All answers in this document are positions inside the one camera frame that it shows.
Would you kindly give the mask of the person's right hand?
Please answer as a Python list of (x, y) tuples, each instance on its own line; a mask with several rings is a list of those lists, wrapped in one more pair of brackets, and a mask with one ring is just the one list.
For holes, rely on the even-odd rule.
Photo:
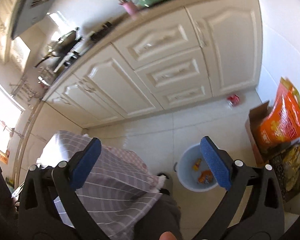
[(177, 240), (175, 235), (169, 231), (164, 232), (160, 235), (159, 240)]

